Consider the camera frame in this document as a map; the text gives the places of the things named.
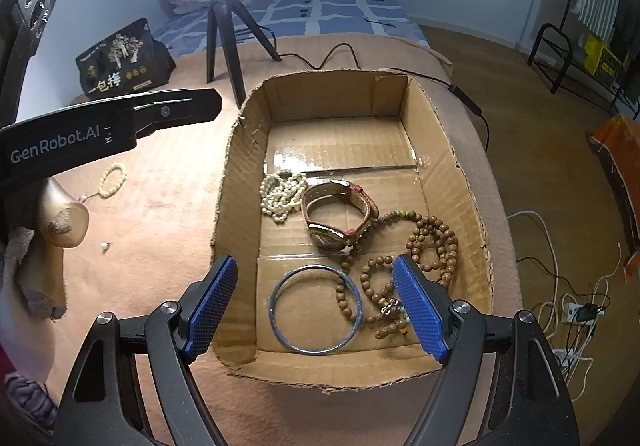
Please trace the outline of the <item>gloved left hand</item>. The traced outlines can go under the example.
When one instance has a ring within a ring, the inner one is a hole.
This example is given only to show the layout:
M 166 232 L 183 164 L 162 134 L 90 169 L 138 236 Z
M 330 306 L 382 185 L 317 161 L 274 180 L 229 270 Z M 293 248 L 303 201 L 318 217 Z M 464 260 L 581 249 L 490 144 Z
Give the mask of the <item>gloved left hand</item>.
M 88 228 L 88 209 L 54 178 L 2 193 L 1 238 L 17 239 L 14 281 L 32 316 L 65 315 L 64 250 L 78 247 Z

